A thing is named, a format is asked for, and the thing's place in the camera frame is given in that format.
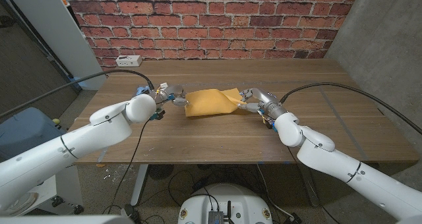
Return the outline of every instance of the black cable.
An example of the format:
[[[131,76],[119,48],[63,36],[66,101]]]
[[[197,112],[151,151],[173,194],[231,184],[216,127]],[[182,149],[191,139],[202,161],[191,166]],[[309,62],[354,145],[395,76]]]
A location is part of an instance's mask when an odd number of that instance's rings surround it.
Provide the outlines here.
[[[214,211],[214,208],[212,207],[212,201],[211,201],[211,196],[210,193],[208,192],[208,190],[204,187],[205,192],[208,194],[208,198],[210,199],[210,204],[211,204],[211,211]]]
[[[103,212],[101,214],[104,214],[108,208],[112,208],[112,207],[117,207],[117,208],[119,208],[119,210],[121,210],[120,206],[115,205],[115,204],[112,204],[112,205],[109,205],[106,208],[104,208],[104,210],[103,210]]]
[[[296,168],[297,168],[297,171],[298,171],[298,173],[299,174],[301,174],[301,176],[302,176],[302,180],[304,181],[305,180],[305,178],[303,177],[303,175],[302,175],[302,172],[300,171],[300,168],[299,168],[299,163],[297,162],[297,160],[296,160],[296,158],[295,158],[295,156],[293,155],[293,153],[291,152],[291,150],[290,150],[290,147],[287,147],[288,148],[288,150],[289,150],[289,152],[290,152],[290,155],[291,155],[291,157],[293,158],[293,160],[296,162]],[[319,200],[319,198],[318,198],[318,195],[315,193],[315,191],[313,191],[314,192],[314,194],[315,194],[315,197],[317,198],[317,200],[320,202],[320,200]],[[339,221],[337,221],[337,219],[335,219],[332,215],[331,215],[331,213],[324,207],[324,205],[322,205],[321,204],[321,207],[323,208],[323,210],[331,217],[331,219],[333,219],[337,224],[340,224],[340,222]]]
[[[281,100],[280,103],[284,103],[287,99],[288,96],[290,96],[292,93],[297,92],[299,90],[305,89],[305,88],[310,88],[313,86],[337,86],[337,87],[341,87],[341,88],[345,88],[354,92],[357,92],[359,94],[362,94],[368,98],[373,99],[374,101],[378,102],[379,104],[381,104],[382,106],[384,106],[385,108],[387,108],[389,111],[393,112],[395,115],[397,115],[399,118],[401,118],[404,122],[406,122],[408,125],[410,125],[413,129],[415,129],[419,134],[422,135],[422,129],[419,128],[415,123],[413,123],[412,121],[410,121],[406,116],[404,116],[403,114],[401,114],[399,111],[397,111],[396,109],[394,109],[393,107],[389,106],[387,103],[383,102],[382,100],[378,99],[377,97],[364,92],[362,90],[359,90],[357,88],[351,87],[351,86],[346,86],[343,84],[339,84],[339,83],[335,83],[335,82],[317,82],[317,83],[313,83],[313,84],[308,84],[308,85],[304,85],[301,87],[298,87],[294,90],[291,90],[290,92],[288,92],[286,95],[284,95]]]
[[[26,106],[28,106],[28,105],[30,105],[32,103],[35,103],[35,102],[39,101],[40,99],[43,99],[43,98],[45,98],[45,97],[47,97],[47,96],[49,96],[49,95],[51,95],[51,94],[53,94],[55,92],[58,92],[59,90],[62,90],[63,88],[66,88],[66,87],[71,86],[73,84],[76,84],[76,83],[79,83],[79,82],[83,82],[85,80],[88,80],[88,79],[91,79],[91,78],[94,78],[94,77],[97,77],[97,76],[101,76],[101,75],[108,74],[108,73],[114,73],[114,72],[127,72],[127,73],[132,73],[132,74],[136,74],[138,76],[141,76],[141,77],[143,77],[147,81],[148,86],[150,87],[150,89],[151,90],[154,89],[154,86],[152,85],[151,80],[148,77],[146,77],[145,75],[143,75],[142,73],[140,73],[140,72],[136,72],[136,71],[133,71],[133,70],[127,70],[127,69],[113,69],[113,70],[109,70],[109,71],[104,71],[104,72],[99,72],[99,73],[96,73],[96,74],[92,74],[90,76],[85,76],[84,78],[75,80],[73,82],[70,82],[68,84],[64,84],[62,86],[59,86],[58,88],[56,88],[54,90],[51,90],[49,92],[46,92],[46,93],[44,93],[44,94],[42,94],[42,95],[40,95],[40,96],[38,96],[38,97],[36,97],[34,99],[31,99],[30,101],[27,101],[27,102],[25,102],[25,103],[23,103],[21,105],[16,106],[15,108],[12,108],[12,109],[10,109],[10,110],[2,113],[0,115],[0,119],[3,118],[3,117],[5,117],[5,116],[7,116],[7,115],[10,115],[11,113],[13,113],[15,111],[18,111],[19,109],[22,109],[22,108],[24,108],[24,107],[26,107]]]
[[[113,201],[111,201],[111,205],[114,205],[114,201],[115,201],[115,199],[116,199],[117,193],[119,192],[120,185],[121,185],[121,183],[123,182],[123,179],[125,178],[125,176],[126,176],[126,174],[127,174],[127,171],[129,171],[129,168],[130,168],[130,167],[131,167],[131,165],[132,165],[133,158],[135,157],[136,151],[138,150],[138,147],[139,147],[140,138],[142,138],[142,133],[144,132],[144,128],[145,128],[145,126],[146,126],[146,124],[147,124],[148,122],[149,122],[149,120],[148,120],[148,121],[146,121],[146,122],[144,123],[144,126],[143,126],[142,130],[140,131],[140,135],[139,135],[139,139],[138,139],[138,144],[136,145],[136,148],[135,148],[135,151],[133,152],[133,155],[132,155],[131,161],[129,162],[129,165],[128,165],[128,166],[127,166],[127,168],[126,168],[126,171],[125,171],[125,173],[123,174],[123,177],[121,177],[121,180],[120,180],[120,182],[119,182],[119,185],[117,185],[117,189],[116,189],[116,192],[114,193],[114,197],[113,197]]]
[[[218,204],[217,199],[213,195],[210,195],[210,194],[194,194],[190,198],[196,197],[196,196],[204,196],[204,195],[213,198],[216,201],[216,203],[217,203],[217,211],[220,211],[220,205]]]

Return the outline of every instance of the white power strip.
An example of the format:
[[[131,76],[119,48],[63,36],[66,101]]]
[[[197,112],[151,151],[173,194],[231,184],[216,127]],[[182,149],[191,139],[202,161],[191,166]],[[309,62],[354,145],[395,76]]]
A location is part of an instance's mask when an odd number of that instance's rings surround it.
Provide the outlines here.
[[[119,67],[137,67],[141,62],[140,55],[120,55],[116,59]]]

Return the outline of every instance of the yellow fabric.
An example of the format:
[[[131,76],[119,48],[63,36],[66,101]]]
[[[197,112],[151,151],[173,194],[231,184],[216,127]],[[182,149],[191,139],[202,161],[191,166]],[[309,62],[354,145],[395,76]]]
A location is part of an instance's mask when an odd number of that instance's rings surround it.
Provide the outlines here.
[[[231,113],[242,102],[237,88],[225,91],[201,90],[186,95],[189,105],[185,106],[186,117]]]

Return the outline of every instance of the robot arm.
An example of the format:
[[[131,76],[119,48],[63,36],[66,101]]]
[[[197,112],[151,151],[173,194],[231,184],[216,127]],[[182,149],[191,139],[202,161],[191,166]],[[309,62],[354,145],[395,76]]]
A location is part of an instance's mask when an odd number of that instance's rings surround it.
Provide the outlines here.
[[[299,126],[299,119],[287,112],[272,94],[254,89],[249,89],[254,92],[249,97],[258,92],[257,98],[260,100],[264,95],[267,101],[258,103],[257,112],[278,131],[283,144],[301,146],[297,158],[303,164],[340,179],[399,221],[422,215],[422,192],[336,150],[329,137],[307,126]]]
[[[90,117],[90,124],[36,146],[0,163],[0,215],[13,214],[11,206],[31,188],[43,183],[78,158],[128,138],[131,123],[160,119],[162,106],[188,103],[181,86],[166,86],[107,106]]]

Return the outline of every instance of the wooden table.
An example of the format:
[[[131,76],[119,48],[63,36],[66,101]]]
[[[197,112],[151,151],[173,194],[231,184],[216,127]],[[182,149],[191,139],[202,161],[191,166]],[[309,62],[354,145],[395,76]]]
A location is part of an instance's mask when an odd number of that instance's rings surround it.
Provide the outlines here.
[[[313,82],[338,82],[357,87],[336,61],[329,59],[145,61],[139,68],[156,87],[181,84],[186,92],[217,88],[262,88],[278,98]],[[93,112],[129,100],[146,85],[133,74],[112,74],[75,121],[71,130],[89,123]],[[285,108],[307,125],[329,136],[336,148],[361,161],[413,163],[416,151],[368,98],[331,86],[315,87],[288,97]],[[186,118],[185,110],[164,105],[161,121],[147,124],[135,163],[284,163],[293,162],[287,147],[257,114],[237,110],[230,115]],[[128,163],[142,125],[132,135],[77,163]]]

